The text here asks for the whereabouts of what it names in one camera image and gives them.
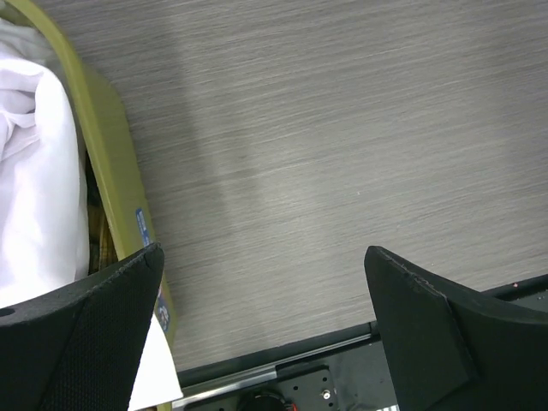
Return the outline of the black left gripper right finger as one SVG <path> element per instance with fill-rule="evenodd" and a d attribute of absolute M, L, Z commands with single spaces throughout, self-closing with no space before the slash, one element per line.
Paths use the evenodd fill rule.
<path fill-rule="evenodd" d="M 401 410 L 545 410 L 547 314 L 370 246 L 367 285 Z"/>

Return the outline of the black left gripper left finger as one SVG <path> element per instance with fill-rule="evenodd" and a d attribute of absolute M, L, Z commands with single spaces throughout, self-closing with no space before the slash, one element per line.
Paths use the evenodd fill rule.
<path fill-rule="evenodd" d="M 164 270 L 153 243 L 1 311 L 3 410 L 126 410 Z"/>

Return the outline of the white long sleeve shirt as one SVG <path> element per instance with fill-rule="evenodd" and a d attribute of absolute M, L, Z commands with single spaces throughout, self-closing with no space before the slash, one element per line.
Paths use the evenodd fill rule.
<path fill-rule="evenodd" d="M 88 273 L 86 177 L 77 128 L 41 33 L 1 22 L 1 305 Z"/>

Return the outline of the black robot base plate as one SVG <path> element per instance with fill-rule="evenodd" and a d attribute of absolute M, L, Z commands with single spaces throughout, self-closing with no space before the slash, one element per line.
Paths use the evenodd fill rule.
<path fill-rule="evenodd" d="M 547 314 L 547 278 L 483 291 Z M 375 319 L 184 372 L 176 410 L 401 410 Z"/>

